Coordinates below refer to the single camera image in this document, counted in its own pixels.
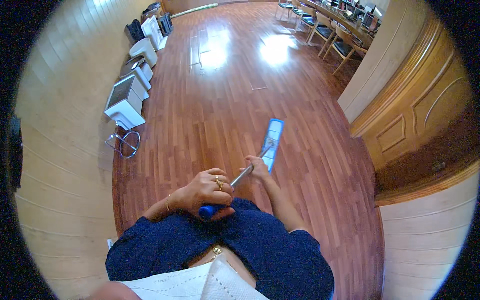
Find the gold bracelet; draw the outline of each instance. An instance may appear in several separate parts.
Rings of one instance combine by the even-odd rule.
[[[168,199],[170,198],[170,195],[168,195],[167,197],[167,211],[169,212],[170,211],[170,207],[168,207]]]

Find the blue mop head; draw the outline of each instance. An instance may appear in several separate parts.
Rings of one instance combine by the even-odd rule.
[[[268,147],[268,144],[273,142],[273,146],[264,155],[263,160],[268,166],[268,171],[272,174],[273,164],[275,163],[276,152],[280,144],[280,137],[282,136],[284,122],[278,119],[271,119],[268,125],[267,134],[265,135],[264,145],[262,151]]]

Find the table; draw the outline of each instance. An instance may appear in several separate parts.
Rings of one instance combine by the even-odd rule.
[[[304,3],[309,6],[312,6],[313,8],[318,10],[321,14],[331,19],[334,19],[335,21],[345,26],[346,29],[348,29],[353,35],[358,37],[363,42],[363,48],[368,49],[372,44],[373,37],[368,35],[367,31],[364,30],[361,25],[357,26],[356,23],[350,22],[343,15],[327,9],[325,6],[321,5],[320,2],[315,2],[313,0],[305,0]]]

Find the woman's left hand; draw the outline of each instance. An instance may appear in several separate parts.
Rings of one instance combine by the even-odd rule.
[[[176,190],[169,197],[169,206],[172,209],[183,209],[190,214],[199,217],[200,207],[209,204],[222,204],[230,206],[233,200],[233,189],[230,186],[227,174],[218,168],[203,171],[185,187]],[[222,219],[235,213],[231,207],[220,209],[212,220]]]

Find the woman's hand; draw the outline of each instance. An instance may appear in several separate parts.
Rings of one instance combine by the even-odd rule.
[[[256,157],[256,156],[247,156],[245,158],[247,163],[253,164],[253,171],[250,173],[254,178],[264,181],[265,179],[270,177],[270,172],[268,172],[268,167],[265,164],[264,160]]]
[[[194,216],[198,215],[200,207],[209,204],[222,204],[230,206],[233,200],[233,189],[226,173],[221,169],[214,168],[197,174],[195,178],[185,187],[176,190],[169,197],[169,207],[172,209],[183,209]],[[222,191],[216,182],[223,181]],[[212,220],[218,220],[235,213],[231,207],[220,209]]]

